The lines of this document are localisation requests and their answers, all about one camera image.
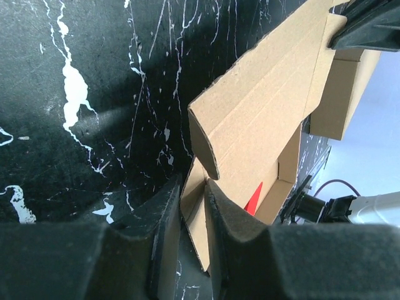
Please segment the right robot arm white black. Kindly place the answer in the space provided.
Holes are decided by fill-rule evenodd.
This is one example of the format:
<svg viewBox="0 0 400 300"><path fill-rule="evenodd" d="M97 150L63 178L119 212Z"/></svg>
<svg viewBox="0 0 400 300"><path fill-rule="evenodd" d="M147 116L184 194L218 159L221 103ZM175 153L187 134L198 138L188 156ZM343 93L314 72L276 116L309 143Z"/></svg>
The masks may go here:
<svg viewBox="0 0 400 300"><path fill-rule="evenodd" d="M344 10L346 25L330 40L337 57L330 69L322 101L313 114L311 132L341 139L352 113L349 103L361 97L382 51L399 50L399 1L354 1ZM325 202L304 192L305 184L292 195L281 219L300 217L311 223L387 224L399 226L399 193L351 196Z"/></svg>

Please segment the small red block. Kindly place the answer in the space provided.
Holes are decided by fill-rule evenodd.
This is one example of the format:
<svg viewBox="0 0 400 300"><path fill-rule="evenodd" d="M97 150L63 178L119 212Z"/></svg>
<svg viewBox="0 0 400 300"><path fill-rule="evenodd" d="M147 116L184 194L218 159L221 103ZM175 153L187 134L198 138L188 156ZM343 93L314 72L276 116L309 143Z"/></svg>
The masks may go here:
<svg viewBox="0 0 400 300"><path fill-rule="evenodd" d="M263 182L260 182L259 186L251 196L250 200L247 202L246 206L244 207L244 210L249 213L250 215L254 216L256 213L258 201L260 198L260 194L263 188Z"/></svg>

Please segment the brown cardboard box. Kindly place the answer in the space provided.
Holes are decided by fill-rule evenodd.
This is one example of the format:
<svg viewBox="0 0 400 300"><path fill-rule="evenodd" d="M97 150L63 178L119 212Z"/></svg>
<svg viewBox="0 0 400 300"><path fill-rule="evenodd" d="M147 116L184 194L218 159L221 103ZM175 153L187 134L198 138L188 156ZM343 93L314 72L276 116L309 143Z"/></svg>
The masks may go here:
<svg viewBox="0 0 400 300"><path fill-rule="evenodd" d="M347 22L344 14L331 12L337 5L302 4L189 104L194 162L181 210L203 271L209 268L204 212L208 180L215 180L241 208L263 182L255 216L266 224L275 220L293 188L301 124L307 117L311 126L317 122L313 114L323 100L331 66L336 58L346 59L328 47ZM344 133L360 99L339 98L352 111Z"/></svg>

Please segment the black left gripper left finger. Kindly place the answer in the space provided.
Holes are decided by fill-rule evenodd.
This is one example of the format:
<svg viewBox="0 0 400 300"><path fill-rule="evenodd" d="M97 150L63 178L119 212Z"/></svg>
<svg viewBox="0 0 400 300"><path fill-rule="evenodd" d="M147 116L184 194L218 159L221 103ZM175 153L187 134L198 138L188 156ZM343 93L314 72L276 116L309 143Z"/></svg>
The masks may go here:
<svg viewBox="0 0 400 300"><path fill-rule="evenodd" d="M2 299L172 299L181 176L112 224L1 224Z"/></svg>

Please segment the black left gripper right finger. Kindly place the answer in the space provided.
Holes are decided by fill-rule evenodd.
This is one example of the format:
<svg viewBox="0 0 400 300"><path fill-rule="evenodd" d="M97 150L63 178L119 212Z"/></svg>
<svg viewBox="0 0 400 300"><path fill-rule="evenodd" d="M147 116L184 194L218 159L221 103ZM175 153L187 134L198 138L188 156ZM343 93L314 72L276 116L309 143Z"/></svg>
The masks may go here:
<svg viewBox="0 0 400 300"><path fill-rule="evenodd" d="M399 228L270 226L213 181L204 207L214 299L398 299Z"/></svg>

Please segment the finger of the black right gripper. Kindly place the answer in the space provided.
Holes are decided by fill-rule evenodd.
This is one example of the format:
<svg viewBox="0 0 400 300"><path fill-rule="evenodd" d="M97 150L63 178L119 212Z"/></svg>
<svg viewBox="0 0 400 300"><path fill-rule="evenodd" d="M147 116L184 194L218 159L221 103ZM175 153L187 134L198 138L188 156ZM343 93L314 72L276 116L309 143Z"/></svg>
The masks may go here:
<svg viewBox="0 0 400 300"><path fill-rule="evenodd" d="M344 16L346 25L331 38L331 49L399 51L399 0L353 1Z"/></svg>

